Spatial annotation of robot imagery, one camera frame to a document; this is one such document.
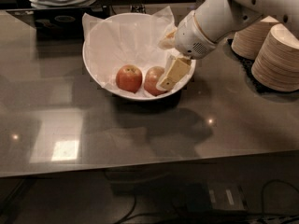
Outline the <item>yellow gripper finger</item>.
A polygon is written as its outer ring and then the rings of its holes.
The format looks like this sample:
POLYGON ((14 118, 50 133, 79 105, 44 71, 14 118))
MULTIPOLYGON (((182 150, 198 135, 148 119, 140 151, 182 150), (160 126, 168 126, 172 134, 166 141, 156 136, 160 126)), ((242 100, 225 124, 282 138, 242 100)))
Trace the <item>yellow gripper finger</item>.
POLYGON ((159 91, 171 91, 191 70, 192 60, 188 57, 171 55, 158 79, 156 88, 159 91))
POLYGON ((167 33, 158 43, 160 49, 173 49, 175 47, 175 34, 177 29, 167 33))

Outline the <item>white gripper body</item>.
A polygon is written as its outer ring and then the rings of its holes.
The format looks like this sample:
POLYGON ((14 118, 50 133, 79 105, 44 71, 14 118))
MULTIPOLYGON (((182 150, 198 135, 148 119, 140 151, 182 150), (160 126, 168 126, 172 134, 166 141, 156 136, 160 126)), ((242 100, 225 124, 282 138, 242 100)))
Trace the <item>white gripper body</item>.
POLYGON ((200 60, 212 52, 217 45, 201 31, 191 11, 178 25, 175 32, 175 49, 194 60, 200 60))

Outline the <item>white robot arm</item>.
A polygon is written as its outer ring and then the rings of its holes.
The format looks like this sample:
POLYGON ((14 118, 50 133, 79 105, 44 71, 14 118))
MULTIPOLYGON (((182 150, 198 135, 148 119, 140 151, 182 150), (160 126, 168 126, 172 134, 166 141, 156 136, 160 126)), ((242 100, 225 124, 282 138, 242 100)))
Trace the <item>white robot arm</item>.
POLYGON ((206 0, 159 43, 186 60, 199 60, 231 32, 271 16, 299 39, 299 0, 206 0))

